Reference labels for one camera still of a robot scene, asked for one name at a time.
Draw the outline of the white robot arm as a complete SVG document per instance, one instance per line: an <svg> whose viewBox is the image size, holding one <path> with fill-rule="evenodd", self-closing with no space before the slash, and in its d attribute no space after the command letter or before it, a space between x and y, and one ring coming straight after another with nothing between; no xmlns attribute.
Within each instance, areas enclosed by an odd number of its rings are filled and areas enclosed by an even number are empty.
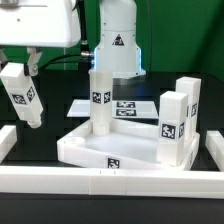
<svg viewBox="0 0 224 224"><path fill-rule="evenodd" d="M86 44L81 8L84 0L0 0L0 46L70 48ZM136 44L134 0L99 0L100 42L94 68L115 78L143 75Z"/></svg>

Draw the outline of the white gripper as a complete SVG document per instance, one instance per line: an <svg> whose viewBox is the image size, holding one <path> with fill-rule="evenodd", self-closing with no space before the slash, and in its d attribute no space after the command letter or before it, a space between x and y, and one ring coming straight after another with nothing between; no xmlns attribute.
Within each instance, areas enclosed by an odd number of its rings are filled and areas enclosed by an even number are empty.
<svg viewBox="0 0 224 224"><path fill-rule="evenodd" d="M26 76L38 74L40 47L75 46L80 38L76 0L0 0L0 45L26 46ZM0 46L0 65L7 62Z"/></svg>

